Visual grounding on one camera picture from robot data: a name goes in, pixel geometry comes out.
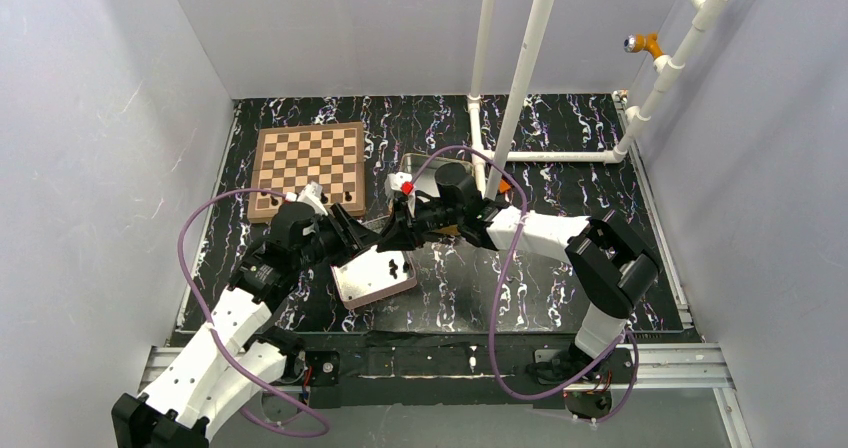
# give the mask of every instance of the black marble table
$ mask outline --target black marble table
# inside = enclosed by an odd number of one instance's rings
[[[506,97],[483,99],[483,143],[492,148]],[[239,101],[232,142],[218,192],[250,185],[258,130],[277,126],[365,124],[367,213],[372,220],[388,213],[383,183],[399,169],[405,153],[432,153],[453,144],[470,144],[470,123],[462,96],[373,96],[355,98],[284,98]],[[528,97],[514,148],[526,151],[597,151],[611,148],[621,126],[609,95],[536,95]],[[451,155],[469,159],[467,153]],[[645,203],[629,159],[618,165],[511,163],[507,169],[523,185],[531,209],[578,216],[620,210],[636,230],[656,244]],[[250,241],[265,225],[247,221],[247,197],[224,200],[213,208],[196,280],[206,299],[214,300]],[[418,286],[399,295],[347,310],[326,265],[304,272],[294,293],[274,315],[276,323],[298,332],[369,330],[482,333],[486,331],[500,255],[462,240],[445,238],[413,255]],[[499,331],[574,333],[588,299],[570,267],[522,253],[510,269],[510,281],[497,303]],[[194,300],[180,331],[201,323]],[[668,282],[662,276],[633,315],[638,331],[682,329]]]

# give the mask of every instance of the wooden chessboard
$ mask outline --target wooden chessboard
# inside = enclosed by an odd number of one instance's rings
[[[314,181],[322,200],[353,216],[365,214],[365,132],[362,123],[295,126],[259,130],[250,186],[300,194]],[[247,219],[267,223],[282,200],[251,193]]]

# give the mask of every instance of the white pipe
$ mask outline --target white pipe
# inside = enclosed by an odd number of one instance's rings
[[[480,97],[472,99],[468,97],[468,116],[471,117],[471,147],[477,151],[483,151],[482,134],[480,133]],[[486,162],[476,155],[471,157],[471,165],[474,168],[474,181],[480,193],[486,191]]]
[[[692,20],[692,27],[686,33],[686,37],[680,42],[674,56],[669,61],[669,65],[673,65],[674,69],[681,70],[686,65],[686,61],[695,52],[695,49],[704,39],[704,33],[712,26],[715,19],[724,11],[729,0],[705,0]],[[617,160],[623,159],[627,155],[627,150],[630,145],[644,128],[645,124],[651,119],[654,110],[659,106],[663,95],[671,88],[673,81],[676,79],[666,79],[662,82],[658,79],[654,83],[654,89],[648,95],[648,99],[639,108],[639,111],[633,117],[630,125],[627,127],[627,132],[621,137],[621,140],[613,148],[613,154]]]
[[[494,163],[503,168],[506,164],[507,154],[512,147],[515,137],[515,128],[518,118],[524,108],[524,98],[530,87],[530,78],[533,76],[533,68],[536,67],[536,58],[539,57],[539,48],[542,46],[542,38],[545,36],[545,28],[548,26],[548,18],[554,0],[533,0],[530,8],[530,19],[527,21],[527,29],[524,31],[524,41],[521,43],[521,51],[518,54],[518,65],[515,67],[515,75],[512,78],[512,87],[509,89],[509,98],[506,103],[506,113],[501,123],[501,132],[495,146]],[[486,184],[486,198],[495,199],[501,175],[497,170],[489,170],[489,181]]]
[[[491,151],[484,151],[491,157]],[[612,151],[510,151],[506,157],[509,162],[524,163],[618,163]]]
[[[489,29],[492,26],[492,11],[495,0],[483,0],[480,8],[480,25],[477,27],[477,48],[474,51],[474,68],[471,71],[471,91],[469,98],[478,98],[483,84],[483,68],[486,66],[486,52],[489,45]]]

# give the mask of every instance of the orange valve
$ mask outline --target orange valve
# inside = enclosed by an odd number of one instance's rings
[[[651,33],[650,35],[630,35],[624,40],[624,51],[628,53],[639,53],[640,51],[647,51],[654,57],[657,58],[663,56],[665,53],[660,49],[660,44],[657,42],[657,34]]]

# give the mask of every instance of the cable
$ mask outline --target cable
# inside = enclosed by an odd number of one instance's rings
[[[239,410],[239,412],[245,418],[250,420],[252,423],[259,425],[259,426],[265,428],[266,430],[273,431],[274,433],[278,433],[280,435],[285,435],[285,436],[291,436],[291,437],[294,437],[294,438],[315,438],[315,437],[321,436],[321,435],[327,433],[328,431],[330,431],[330,421],[327,420],[327,418],[324,417],[324,415],[318,413],[317,411],[313,410],[312,408],[308,407],[307,405],[296,400],[291,395],[289,395],[289,394],[287,394],[283,391],[278,390],[277,388],[272,386],[270,383],[262,380],[258,376],[254,375],[253,373],[248,371],[245,367],[241,366],[241,364],[238,362],[238,360],[236,360],[233,357],[233,355],[230,354],[230,352],[227,350],[227,347],[224,346],[224,343],[221,342],[221,338],[218,336],[218,331],[215,329],[215,325],[212,322],[212,313],[209,310],[209,305],[207,305],[206,301],[203,299],[203,294],[200,293],[200,289],[197,287],[197,284],[194,282],[194,278],[191,276],[191,272],[189,271],[188,264],[186,263],[186,260],[185,260],[185,255],[184,255],[184,253],[185,253],[185,237],[186,237],[186,233],[188,232],[188,229],[191,227],[191,224],[194,222],[194,220],[201,213],[203,213],[207,208],[214,205],[218,201],[223,200],[224,198],[228,198],[230,196],[240,195],[240,194],[245,194],[245,193],[265,193],[266,195],[278,196],[278,197],[282,197],[283,199],[285,199],[284,194],[277,193],[277,192],[274,192],[274,191],[271,191],[271,190],[264,190],[264,189],[260,189],[260,188],[240,188],[240,189],[237,189],[237,190],[228,191],[226,193],[221,193],[220,195],[218,195],[218,196],[212,198],[211,200],[207,201],[206,203],[200,205],[200,207],[198,209],[194,210],[194,213],[192,213],[191,216],[188,217],[188,220],[186,220],[185,224],[183,225],[182,229],[180,230],[180,236],[177,238],[177,258],[179,259],[179,262],[180,262],[180,269],[182,270],[183,276],[185,276],[185,279],[188,282],[188,286],[191,289],[192,295],[194,295],[194,298],[197,300],[197,304],[200,306],[200,311],[203,312],[203,318],[206,320],[207,323],[209,323],[211,325],[209,333],[212,335],[212,340],[215,342],[215,346],[218,347],[218,351],[221,352],[221,356],[223,356],[224,359],[227,360],[227,363],[229,363],[230,366],[232,366],[234,370],[241,373],[248,380],[250,380],[253,383],[262,387],[262,389],[264,389],[265,391],[271,393],[272,395],[276,396],[277,398],[280,398],[281,400],[285,401],[286,403],[294,405],[295,407],[297,407],[301,411],[305,412],[306,414],[308,414],[312,418],[315,418],[316,420],[318,420],[318,422],[321,423],[321,425],[323,425],[323,428],[319,431],[310,431],[310,432],[286,431],[282,427],[277,426],[276,424],[266,423],[265,421],[260,420],[256,415],[254,415],[253,413],[250,412],[250,410],[247,409],[247,406],[243,406]]]
[[[535,400],[540,400],[542,398],[547,398],[549,396],[552,396],[552,395],[555,395],[555,394],[558,394],[558,393],[562,393],[562,390],[565,387],[567,387],[567,386],[571,385],[572,383],[576,382],[577,380],[583,378],[583,376],[586,373],[588,373],[595,366],[597,366],[601,361],[603,361],[607,357],[607,355],[609,355],[612,352],[612,350],[615,349],[615,346],[624,339],[624,335],[619,335],[618,337],[616,337],[616,339],[613,340],[613,342],[610,343],[609,346],[607,346],[604,349],[604,351],[602,351],[598,355],[597,358],[592,360],[591,363],[586,365],[586,367],[583,368],[582,370],[580,370],[576,375],[572,376],[571,378],[569,378],[568,380],[566,380],[562,384],[560,384],[560,385],[558,385],[554,388],[551,388],[550,390],[546,390],[546,391],[543,391],[541,393],[536,393],[536,394],[533,394],[533,395],[525,395],[523,393],[518,393],[515,390],[513,390],[512,388],[510,388],[509,386],[507,386],[506,382],[503,380],[503,375],[501,375],[500,369],[498,368],[498,360],[497,360],[497,357],[495,355],[495,332],[497,331],[497,324],[498,324],[497,306],[498,306],[498,302],[500,301],[500,298],[501,298],[501,291],[503,290],[504,282],[506,281],[506,276],[507,276],[507,271],[509,269],[509,265],[512,263],[512,259],[515,256],[515,252],[516,252],[516,249],[518,247],[518,240],[521,239],[521,234],[524,232],[524,223],[526,221],[526,216],[527,216],[527,194],[524,193],[524,190],[521,188],[521,186],[518,185],[518,182],[515,181],[515,178],[513,178],[511,174],[507,173],[506,170],[504,170],[500,166],[495,165],[495,163],[492,161],[491,158],[480,153],[479,151],[475,150],[474,148],[471,148],[471,147],[468,147],[468,146],[463,146],[463,145],[446,146],[444,148],[440,148],[440,149],[436,150],[435,152],[433,152],[433,154],[431,154],[427,158],[427,160],[424,161],[424,164],[421,165],[421,168],[418,169],[418,171],[415,173],[415,175],[413,175],[411,183],[413,185],[415,185],[415,182],[418,180],[418,178],[424,172],[424,169],[427,168],[427,166],[430,165],[430,163],[433,161],[433,159],[435,159],[437,156],[439,156],[440,154],[442,154],[446,151],[455,151],[455,150],[469,151],[470,153],[477,155],[479,158],[481,158],[483,161],[485,161],[489,166],[491,166],[492,168],[497,170],[498,173],[500,173],[501,176],[503,176],[503,178],[505,180],[507,180],[507,182],[509,182],[510,185],[512,185],[512,187],[515,189],[516,192],[518,192],[519,196],[521,197],[521,217],[518,221],[518,227],[515,230],[515,235],[512,237],[512,243],[510,243],[509,249],[507,250],[506,259],[504,260],[503,265],[501,266],[501,273],[500,273],[500,276],[498,277],[498,285],[495,288],[495,295],[494,295],[494,299],[492,301],[492,314],[489,316],[489,333],[488,333],[489,363],[492,365],[492,372],[495,375],[495,381],[498,383],[498,385],[501,387],[501,389],[507,395],[509,395],[509,396],[511,396],[511,397],[513,397],[517,400],[521,400],[521,401],[535,401]],[[627,401],[627,398],[630,397],[630,392],[632,391],[632,388],[633,388],[632,385],[633,385],[633,383],[635,383],[635,380],[636,380],[636,371],[637,371],[637,367],[638,367],[639,354],[638,354],[638,351],[636,351],[635,338],[633,338],[633,336],[630,332],[627,332],[627,336],[631,339],[631,342],[633,343],[635,359],[636,359],[636,363],[634,364],[634,369],[633,369],[633,379],[631,381],[631,386],[628,388],[627,392],[625,393],[624,398],[622,398],[622,403],[620,403],[618,406],[616,406],[615,409],[611,410],[610,414],[606,415],[603,418],[604,420],[608,419],[611,415],[617,413],[618,410],[621,409],[621,405],[624,402]]]

